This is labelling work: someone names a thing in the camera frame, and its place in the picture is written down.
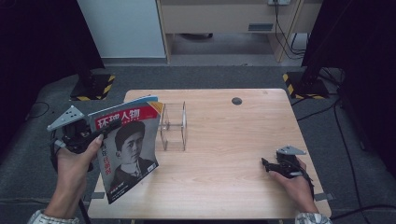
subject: right hand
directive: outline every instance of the right hand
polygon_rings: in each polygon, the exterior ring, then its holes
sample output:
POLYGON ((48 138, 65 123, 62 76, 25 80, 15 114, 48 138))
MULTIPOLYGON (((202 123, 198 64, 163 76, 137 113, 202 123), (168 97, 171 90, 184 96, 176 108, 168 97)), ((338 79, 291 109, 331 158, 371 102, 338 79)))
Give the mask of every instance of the right hand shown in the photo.
MULTIPOLYGON (((298 158, 297 160, 305 170, 306 164, 298 158)), ((318 209, 312 199, 308 181, 306 181, 301 175, 292 179, 287 179, 285 176, 275 171, 270 171, 269 174, 285 188, 286 192, 296 203, 297 208, 301 213, 318 213, 318 209)))

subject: yellow black hazard tape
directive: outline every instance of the yellow black hazard tape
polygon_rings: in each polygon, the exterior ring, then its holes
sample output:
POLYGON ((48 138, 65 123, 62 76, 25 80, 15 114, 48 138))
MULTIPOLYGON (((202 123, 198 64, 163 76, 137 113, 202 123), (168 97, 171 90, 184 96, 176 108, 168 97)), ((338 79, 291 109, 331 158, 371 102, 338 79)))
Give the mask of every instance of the yellow black hazard tape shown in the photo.
POLYGON ((326 96, 319 94, 298 94, 294 91, 294 88, 290 82, 288 74, 283 74, 283 80, 286 83, 286 87, 288 88, 289 95, 291 98, 296 99, 325 99, 326 96))
POLYGON ((107 97, 108 92, 111 89, 111 85, 113 84, 113 81, 114 81, 115 77, 116 76, 114 76, 114 75, 111 75, 111 76, 108 77, 108 80, 106 81, 106 85, 104 86, 103 92, 101 94, 92 95, 92 96, 81 94, 81 95, 78 95, 78 96, 73 96, 73 97, 71 96, 70 100, 71 101, 104 100, 107 97))

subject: gray floor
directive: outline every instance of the gray floor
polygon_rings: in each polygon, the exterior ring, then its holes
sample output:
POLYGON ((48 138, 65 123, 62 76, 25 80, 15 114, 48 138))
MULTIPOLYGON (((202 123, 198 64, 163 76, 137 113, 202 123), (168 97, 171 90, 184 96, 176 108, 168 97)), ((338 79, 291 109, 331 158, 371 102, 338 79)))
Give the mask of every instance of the gray floor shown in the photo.
MULTIPOLYGON (((286 89, 282 74, 302 71, 301 60, 285 59, 276 63, 265 35, 214 35, 212 39, 190 40, 177 36, 170 63, 137 60, 106 64, 106 71, 116 75, 104 101, 70 102, 68 95, 77 77, 71 76, 44 87, 37 96, 30 118, 21 126, 9 145, 7 160, 0 166, 0 223, 24 223, 44 204, 26 199, 46 201, 55 188, 56 174, 49 160, 50 134, 46 127, 70 105, 84 113, 122 102, 125 92, 132 89, 213 89, 213 88, 281 88, 286 89)), ((330 92, 336 88, 325 82, 330 92)), ((332 95, 325 100, 304 100, 293 106, 297 119, 332 105, 332 95)), ((374 152, 362 151, 360 141, 345 111, 336 107, 337 117, 346 138, 347 149, 357 179, 363 206, 396 205, 396 180, 386 172, 383 162, 374 152)), ((318 176, 325 191, 335 197, 330 201, 332 216, 359 207, 353 174, 346 148, 337 128, 333 110, 299 121, 318 176)), ((99 170, 89 173, 86 196, 93 192, 99 170)), ((394 223, 395 210, 370 209, 364 212, 371 223, 394 223)), ((93 219, 92 223, 119 223, 118 220, 93 219)), ((340 218, 334 223, 364 223, 361 213, 340 218)))

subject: white cabinet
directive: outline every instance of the white cabinet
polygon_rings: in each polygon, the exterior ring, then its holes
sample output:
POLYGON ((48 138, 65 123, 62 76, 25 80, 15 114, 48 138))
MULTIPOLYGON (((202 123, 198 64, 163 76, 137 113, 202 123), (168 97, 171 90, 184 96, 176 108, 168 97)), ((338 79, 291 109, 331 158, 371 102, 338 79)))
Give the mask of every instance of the white cabinet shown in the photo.
POLYGON ((165 58, 155 0, 78 0, 102 58, 165 58))

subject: power outlet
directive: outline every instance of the power outlet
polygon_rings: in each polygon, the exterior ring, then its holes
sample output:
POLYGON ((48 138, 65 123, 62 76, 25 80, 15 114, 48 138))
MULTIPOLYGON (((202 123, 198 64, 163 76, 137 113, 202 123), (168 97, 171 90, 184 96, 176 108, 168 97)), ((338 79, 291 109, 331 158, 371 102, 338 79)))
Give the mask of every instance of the power outlet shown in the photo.
POLYGON ((277 2, 279 6, 290 5, 290 0, 268 0, 268 5, 273 6, 277 2))

